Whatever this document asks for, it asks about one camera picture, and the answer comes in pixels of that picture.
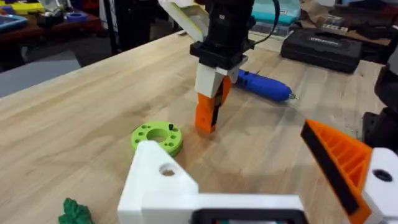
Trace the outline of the left gripper orange white right finger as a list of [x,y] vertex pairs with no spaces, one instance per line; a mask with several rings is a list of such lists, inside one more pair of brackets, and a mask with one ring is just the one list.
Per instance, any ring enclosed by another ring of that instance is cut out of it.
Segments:
[[397,154],[306,119],[301,133],[347,223],[397,223]]

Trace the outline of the left gripper bare white left finger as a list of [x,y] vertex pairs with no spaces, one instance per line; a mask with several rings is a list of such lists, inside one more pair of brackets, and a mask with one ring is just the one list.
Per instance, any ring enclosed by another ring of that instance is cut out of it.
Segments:
[[118,204],[118,222],[143,223],[146,193],[197,193],[198,184],[156,141],[141,141]]

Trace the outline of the orange white finger of the right gripper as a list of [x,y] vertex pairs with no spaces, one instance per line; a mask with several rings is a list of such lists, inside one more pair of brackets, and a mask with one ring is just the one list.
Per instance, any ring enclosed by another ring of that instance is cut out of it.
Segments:
[[223,77],[220,87],[216,94],[216,104],[221,106],[224,104],[230,89],[237,82],[239,75],[239,68],[233,68]]
[[198,103],[195,113],[195,126],[206,133],[215,130],[218,112],[223,101],[224,76],[215,68],[198,64],[195,80],[195,90],[198,93]]

